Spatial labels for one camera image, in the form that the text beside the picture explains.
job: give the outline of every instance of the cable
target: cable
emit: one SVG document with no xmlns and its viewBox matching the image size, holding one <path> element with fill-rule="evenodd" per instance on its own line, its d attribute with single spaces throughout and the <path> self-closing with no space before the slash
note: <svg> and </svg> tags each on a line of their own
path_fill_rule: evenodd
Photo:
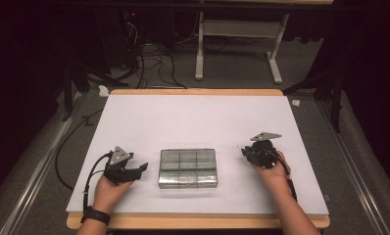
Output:
<svg viewBox="0 0 390 235">
<path fill-rule="evenodd" d="M 136 73 L 137 74 L 137 76 L 138 77 L 140 77 L 140 79 L 139 79 L 139 83 L 137 84 L 137 86 L 136 86 L 136 89 L 144 89 L 144 88 L 146 88 L 147 87 L 147 85 L 148 85 L 148 81 L 143 77 L 143 74 L 144 74 L 144 71 L 145 71 L 145 69 L 144 69 L 144 59 L 143 59 L 143 55 L 142 54 L 140 54 L 140 58 L 141 58 L 141 63 L 142 63 L 142 68 L 141 68 L 141 74 L 138 74 L 138 72 Z"/>
<path fill-rule="evenodd" d="M 130 69 L 127 73 L 117 77 L 117 78 L 111 78 L 107 74 L 94 72 L 97 76 L 99 76 L 100 79 L 98 80 L 95 78 L 88 77 L 88 80 L 102 85 L 107 85 L 108 83 L 115 86 L 125 86 L 128 85 L 128 83 L 122 83 L 122 80 L 131 77 L 138 71 L 138 62 L 136 57 L 141 55 L 141 42 L 139 40 L 139 33 L 135 25 L 132 23 L 124 23 L 125 24 L 125 30 L 122 32 L 124 39 L 124 42 L 127 47 L 127 51 L 125 52 L 127 56 L 129 57 L 128 60 L 126 60 L 126 64 L 130 64 Z"/>
<path fill-rule="evenodd" d="M 162 77 L 162 74 L 161 74 L 161 69 L 162 69 L 162 67 L 165 65 L 164 62 L 163 62 L 162 55 L 155 55 L 155 54 L 154 54 L 153 56 L 159 57 L 159 60 L 154 59 L 154 58 L 149 58 L 149 59 L 158 62 L 158 63 L 156 64 L 156 66 L 159 66 L 159 67 L 158 67 L 158 76 L 159 76 L 159 78 L 161 79 L 161 81 L 164 82 L 164 83 L 166 83 L 166 84 L 169 84 L 169 85 L 174 85 L 174 86 L 180 87 L 179 84 L 176 84 L 176 83 L 173 83 L 173 82 L 169 82 L 169 81 L 164 80 L 164 78 Z"/>
<path fill-rule="evenodd" d="M 286 161 L 276 151 L 275 151 L 275 154 L 273 153 L 273 151 L 269 151 L 267 149 L 261 149 L 260 152 L 261 151 L 265 151 L 266 153 L 269 153 L 269 154 L 273 155 L 274 157 L 276 157 L 277 160 L 280 162 L 281 166 L 283 166 L 284 172 L 286 173 L 287 184 L 289 185 L 289 188 L 290 188 L 290 193 L 292 194 L 292 197 L 297 202 L 298 201 L 298 197 L 296 195 L 295 185 L 293 184 L 292 176 L 290 175 L 290 170 L 287 167 Z"/>
<path fill-rule="evenodd" d="M 153 57 L 158 57 L 159 59 L 155 59 L 155 58 L 151 58 L 150 56 L 147 56 L 147 58 L 145 58 L 145 59 L 143 59 L 143 60 L 155 61 L 155 62 L 157 62 L 157 63 L 156 63 L 155 65 L 149 67 L 149 68 L 142 68 L 142 69 L 151 70 L 151 69 L 154 69 L 155 67 L 161 66 L 161 65 L 163 64 L 163 60 L 162 60 L 162 57 L 161 57 L 161 56 L 153 54 Z"/>
<path fill-rule="evenodd" d="M 249 42 L 242 42 L 242 41 L 239 41 L 239 40 L 234 40 L 236 38 L 238 38 L 238 37 L 228 37 L 227 40 L 228 40 L 228 42 L 235 43 L 235 44 L 241 44 L 241 45 L 252 45 L 252 44 L 259 43 L 260 41 L 263 40 L 262 37 L 256 37 L 256 38 L 254 38 L 253 40 L 251 40 Z"/>
<path fill-rule="evenodd" d="M 198 24 L 198 21 L 199 21 L 199 13 L 196 14 L 195 24 L 192 27 L 192 32 L 189 34 L 189 36 L 187 38 L 183 39 L 182 41 L 175 42 L 174 44 L 184 43 L 184 42 L 191 41 L 191 40 L 197 38 L 198 36 L 194 36 L 194 37 L 192 37 L 192 36 L 195 33 L 195 29 L 196 29 L 196 26 Z"/>
<path fill-rule="evenodd" d="M 95 171 L 94 173 L 92 173 L 92 176 L 94 176 L 94 174 L 101 173 L 101 172 L 104 172 L 104 169 Z"/>
<path fill-rule="evenodd" d="M 177 82 L 177 80 L 174 78 L 174 61 L 173 61 L 173 56 L 171 56 L 170 54 L 161 54 L 162 56 L 166 56 L 166 57 L 169 57 L 171 59 L 171 79 L 173 80 L 174 84 L 184 88 L 184 89 L 188 89 L 188 87 L 186 87 L 185 85 Z"/>
<path fill-rule="evenodd" d="M 146 44 L 144 44 L 144 45 L 141 45 L 141 47 L 142 47 L 142 51 L 143 51 L 143 49 L 145 48 L 145 47 L 148 47 L 148 46 L 153 46 L 153 45 L 156 45 L 156 49 L 153 51 L 153 52 L 146 52 L 146 53 L 144 53 L 144 54 L 153 54 L 153 53 L 155 53 L 155 52 L 157 52 L 157 51 L 159 51 L 160 49 L 161 49 L 161 43 L 159 43 L 159 42 L 152 42 L 152 43 L 146 43 Z"/>
<path fill-rule="evenodd" d="M 65 186 L 67 187 L 68 189 L 70 189 L 71 191 L 73 191 L 73 187 L 71 185 L 69 185 L 68 183 L 65 182 L 65 180 L 61 177 L 61 174 L 60 174 L 60 171 L 58 169 L 58 158 L 60 156 L 60 153 L 61 153 L 61 149 L 64 147 L 64 145 L 67 143 L 67 141 L 70 139 L 70 137 L 79 129 L 80 126 L 82 126 L 83 123 L 85 122 L 88 122 L 90 118 L 92 118 L 93 116 L 97 115 L 98 113 L 102 112 L 103 110 L 99 110 L 99 111 L 96 111 L 94 112 L 93 114 L 91 114 L 90 116 L 86 117 L 82 122 L 80 122 L 71 132 L 70 134 L 67 135 L 67 137 L 64 139 L 64 141 L 61 143 L 61 145 L 58 147 L 57 149 L 57 153 L 55 154 L 55 172 L 57 173 L 57 177 L 58 179 L 60 180 L 60 182 Z"/>
<path fill-rule="evenodd" d="M 110 151 L 110 153 L 101 156 L 101 157 L 97 160 L 97 162 L 95 162 L 94 166 L 91 168 L 91 171 L 90 171 L 90 173 L 88 174 L 87 182 L 85 183 L 85 187 L 84 187 L 84 200 L 82 201 L 82 211 L 83 211 L 83 212 L 85 212 L 85 210 L 86 210 L 87 207 L 88 207 L 88 190 L 89 190 L 89 188 L 90 188 L 90 180 L 91 180 L 91 177 L 94 175 L 94 169 L 95 169 L 95 167 L 96 167 L 103 159 L 109 158 L 112 154 L 113 154 L 113 152 Z"/>
</svg>

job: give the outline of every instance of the black wristband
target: black wristband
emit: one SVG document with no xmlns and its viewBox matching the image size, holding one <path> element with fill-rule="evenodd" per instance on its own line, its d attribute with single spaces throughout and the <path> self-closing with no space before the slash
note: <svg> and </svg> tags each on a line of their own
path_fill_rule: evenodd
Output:
<svg viewBox="0 0 390 235">
<path fill-rule="evenodd" d="M 106 225 L 110 223 L 110 215 L 101 211 L 96 211 L 89 206 L 84 213 L 84 216 L 81 219 L 81 223 L 83 223 L 87 218 L 95 219 L 101 222 L 104 222 Z"/>
</svg>

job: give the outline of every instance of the white tabletop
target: white tabletop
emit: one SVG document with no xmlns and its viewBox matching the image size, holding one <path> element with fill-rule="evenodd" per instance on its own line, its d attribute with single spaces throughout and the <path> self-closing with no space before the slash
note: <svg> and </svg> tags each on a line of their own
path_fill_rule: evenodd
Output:
<svg viewBox="0 0 390 235">
<path fill-rule="evenodd" d="M 298 201 L 307 214 L 328 214 L 286 97 L 211 95 L 111 95 L 101 116 L 67 207 L 82 212 L 82 191 L 98 158 L 120 146 L 133 152 L 128 168 L 149 163 L 115 212 L 275 214 L 267 190 L 241 148 L 260 132 L 272 140 L 292 168 Z M 160 189 L 161 150 L 216 150 L 219 185 L 210 189 Z M 100 163 L 97 169 L 104 169 Z M 99 174 L 90 184 L 89 205 Z"/>
</svg>

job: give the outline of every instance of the gray carpet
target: gray carpet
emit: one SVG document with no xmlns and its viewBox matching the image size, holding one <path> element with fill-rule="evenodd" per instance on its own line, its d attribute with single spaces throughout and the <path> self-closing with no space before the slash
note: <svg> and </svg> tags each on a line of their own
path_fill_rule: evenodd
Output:
<svg viewBox="0 0 390 235">
<path fill-rule="evenodd" d="M 220 51 L 207 51 L 203 81 L 194 80 L 195 50 L 193 48 L 176 47 L 173 51 L 165 51 L 173 55 L 174 77 L 188 87 L 284 89 L 306 77 L 319 45 L 318 42 L 309 44 L 301 44 L 298 41 L 282 43 L 277 62 L 284 83 L 279 86 L 273 84 L 268 64 L 264 61 L 264 51 L 266 50 L 263 48 L 269 47 L 267 40 L 251 45 L 234 42 Z M 217 44 L 209 46 L 212 49 L 219 47 Z M 171 64 L 167 57 L 164 57 L 164 62 L 165 65 L 161 68 L 160 73 L 163 79 L 171 81 Z M 113 73 L 117 74 L 121 71 L 113 68 Z M 144 77 L 149 86 L 166 85 L 160 79 L 157 69 L 146 70 Z M 137 84 L 138 77 L 132 77 L 128 81 L 133 87 Z M 83 120 L 83 116 L 89 116 L 104 108 L 107 98 L 98 97 L 96 85 L 92 84 L 92 86 L 90 92 L 82 97 L 82 102 L 73 116 L 73 123 L 68 133 Z M 309 95 L 311 91 L 302 91 L 300 94 L 289 96 L 289 99 L 301 100 L 301 106 L 299 108 L 292 107 L 292 110 L 330 212 L 331 224 L 324 229 L 324 234 L 377 234 L 371 226 L 359 195 L 356 193 L 334 135 L 319 109 L 319 103 L 315 102 Z M 346 97 L 343 99 L 342 107 L 341 136 L 361 168 L 361 174 L 366 179 L 367 187 L 379 205 L 390 230 L 390 182 L 364 139 L 364 134 L 352 115 L 352 108 Z M 53 138 L 61 128 L 63 114 L 64 109 L 60 107 L 59 111 L 48 121 L 48 124 L 43 127 L 25 150 L 2 185 L 0 189 L 0 230 L 16 205 L 34 169 L 45 156 Z M 76 182 L 99 116 L 100 114 L 97 114 L 90 119 L 93 125 L 82 125 L 61 150 L 59 170 L 71 186 L 74 186 Z M 58 181 L 52 165 L 26 218 L 19 227 L 19 234 L 74 234 L 74 231 L 66 225 L 68 214 L 65 209 L 70 196 L 71 191 Z M 216 234 L 225 234 L 225 232 L 230 234 L 230 231 L 215 232 Z M 258 234 L 257 231 L 238 232 L 237 234 L 248 234 L 248 232 Z M 155 233 L 170 234 L 168 231 L 152 231 L 151 233 L 150 231 L 130 231 L 125 234 Z"/>
</svg>

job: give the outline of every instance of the white table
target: white table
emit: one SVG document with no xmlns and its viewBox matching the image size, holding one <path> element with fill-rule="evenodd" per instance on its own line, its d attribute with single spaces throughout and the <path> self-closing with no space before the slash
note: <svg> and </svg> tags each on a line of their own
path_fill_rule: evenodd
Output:
<svg viewBox="0 0 390 235">
<path fill-rule="evenodd" d="M 280 227 L 268 191 L 241 154 L 249 139 L 279 133 L 274 146 L 292 168 L 298 201 L 313 223 L 329 217 L 317 179 L 286 97 L 279 90 L 116 90 L 109 97 L 67 207 L 68 227 L 78 228 L 82 191 L 98 158 L 122 147 L 133 152 L 127 167 L 149 167 L 114 210 L 115 229 Z M 164 149 L 216 150 L 219 185 L 160 189 Z M 100 163 L 97 169 L 103 169 Z M 99 175 L 90 183 L 89 205 Z"/>
</svg>

